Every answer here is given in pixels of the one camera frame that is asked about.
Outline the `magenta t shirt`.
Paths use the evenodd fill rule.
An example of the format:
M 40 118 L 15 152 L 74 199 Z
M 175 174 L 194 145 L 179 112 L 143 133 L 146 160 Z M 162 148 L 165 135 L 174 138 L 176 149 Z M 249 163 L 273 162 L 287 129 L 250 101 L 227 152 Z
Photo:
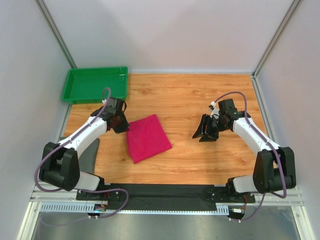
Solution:
M 172 148 L 156 114 L 132 121 L 126 132 L 128 154 L 134 164 Z

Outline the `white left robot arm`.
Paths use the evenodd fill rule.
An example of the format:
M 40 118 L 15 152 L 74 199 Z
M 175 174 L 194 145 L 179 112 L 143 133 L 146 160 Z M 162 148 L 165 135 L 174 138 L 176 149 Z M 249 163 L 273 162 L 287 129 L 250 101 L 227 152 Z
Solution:
M 98 137 L 110 130 L 116 134 L 125 133 L 130 124 L 125 116 L 127 103 L 124 100 L 110 97 L 102 103 L 103 106 L 92 112 L 73 134 L 58 143 L 45 145 L 34 177 L 36 186 L 43 192 L 77 189 L 86 191 L 94 201 L 105 196 L 102 178 L 81 171 L 79 158 Z

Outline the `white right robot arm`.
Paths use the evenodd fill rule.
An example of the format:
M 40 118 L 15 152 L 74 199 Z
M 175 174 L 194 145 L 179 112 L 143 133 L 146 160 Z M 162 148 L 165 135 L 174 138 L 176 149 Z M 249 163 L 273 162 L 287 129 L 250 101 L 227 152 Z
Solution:
M 203 114 L 193 135 L 200 142 L 215 142 L 223 131 L 236 133 L 256 156 L 253 173 L 228 179 L 225 196 L 231 202 L 244 193 L 276 193 L 296 187 L 295 155 L 290 147 L 272 141 L 246 111 L 239 111 L 232 99 L 212 102 L 210 114 Z

